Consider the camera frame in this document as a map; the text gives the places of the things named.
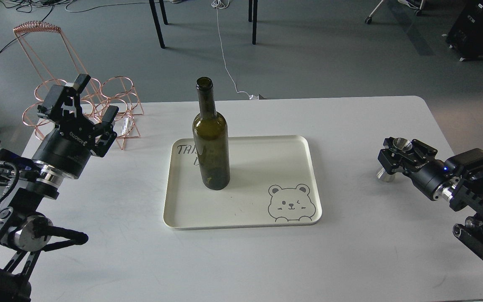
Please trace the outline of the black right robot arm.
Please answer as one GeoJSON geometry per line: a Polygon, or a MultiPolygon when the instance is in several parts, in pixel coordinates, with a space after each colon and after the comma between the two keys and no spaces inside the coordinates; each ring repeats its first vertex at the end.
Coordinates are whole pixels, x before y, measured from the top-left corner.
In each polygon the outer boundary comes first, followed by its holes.
{"type": "Polygon", "coordinates": [[[483,260],[483,149],[474,148],[436,159],[437,149],[420,140],[388,137],[378,154],[384,182],[395,174],[408,177],[413,186],[431,201],[442,200],[454,211],[471,208],[475,214],[452,229],[454,236],[483,260]]]}

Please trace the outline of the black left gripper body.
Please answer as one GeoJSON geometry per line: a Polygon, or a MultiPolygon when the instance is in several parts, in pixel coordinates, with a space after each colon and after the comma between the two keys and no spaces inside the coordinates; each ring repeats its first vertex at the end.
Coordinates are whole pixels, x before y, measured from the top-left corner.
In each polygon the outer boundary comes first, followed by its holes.
{"type": "Polygon", "coordinates": [[[42,141],[32,156],[36,164],[47,164],[77,179],[93,155],[92,126],[58,126],[42,141]]]}

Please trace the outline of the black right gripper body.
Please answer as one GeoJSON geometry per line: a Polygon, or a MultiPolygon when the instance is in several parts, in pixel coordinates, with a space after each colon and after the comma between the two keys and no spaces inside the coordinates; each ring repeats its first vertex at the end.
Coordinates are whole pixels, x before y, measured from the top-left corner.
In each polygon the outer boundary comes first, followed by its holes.
{"type": "Polygon", "coordinates": [[[417,164],[409,168],[409,178],[414,187],[430,200],[452,201],[453,193],[461,180],[450,173],[450,169],[440,160],[417,164]]]}

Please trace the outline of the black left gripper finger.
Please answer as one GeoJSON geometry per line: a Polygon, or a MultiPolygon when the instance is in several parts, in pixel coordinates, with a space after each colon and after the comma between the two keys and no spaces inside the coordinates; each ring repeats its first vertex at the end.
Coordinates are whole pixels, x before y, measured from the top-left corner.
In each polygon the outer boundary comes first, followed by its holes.
{"type": "Polygon", "coordinates": [[[117,106],[107,107],[100,123],[94,126],[93,130],[93,155],[96,157],[104,157],[109,151],[113,142],[117,138],[114,130],[114,120],[118,114],[117,106]]]}
{"type": "Polygon", "coordinates": [[[83,115],[80,98],[90,79],[88,74],[79,74],[73,83],[54,84],[37,107],[38,117],[58,126],[92,126],[83,115]]]}

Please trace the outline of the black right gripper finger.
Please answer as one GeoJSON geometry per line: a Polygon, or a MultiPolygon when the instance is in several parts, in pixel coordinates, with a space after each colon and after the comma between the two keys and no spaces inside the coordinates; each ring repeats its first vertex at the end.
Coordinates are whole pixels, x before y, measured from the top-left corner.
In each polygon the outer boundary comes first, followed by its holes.
{"type": "Polygon", "coordinates": [[[435,160],[438,150],[420,140],[413,139],[411,149],[408,151],[408,161],[412,169],[420,169],[425,164],[435,160]]]}
{"type": "Polygon", "coordinates": [[[387,174],[395,174],[404,168],[408,161],[408,151],[411,149],[410,140],[404,138],[388,137],[383,142],[384,149],[378,154],[378,161],[387,174]]]}

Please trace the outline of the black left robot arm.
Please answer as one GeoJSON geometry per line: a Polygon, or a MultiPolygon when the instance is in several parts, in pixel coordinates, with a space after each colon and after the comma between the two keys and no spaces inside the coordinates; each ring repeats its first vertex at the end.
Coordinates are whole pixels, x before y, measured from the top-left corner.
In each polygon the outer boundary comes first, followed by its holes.
{"type": "Polygon", "coordinates": [[[54,226],[38,212],[44,198],[59,196],[66,178],[77,179],[92,156],[104,157],[115,141],[109,106],[99,123],[83,114],[80,95],[91,77],[53,85],[38,116],[54,123],[31,159],[0,148],[0,302],[29,302],[29,278],[42,252],[83,245],[88,235],[54,226]]]}

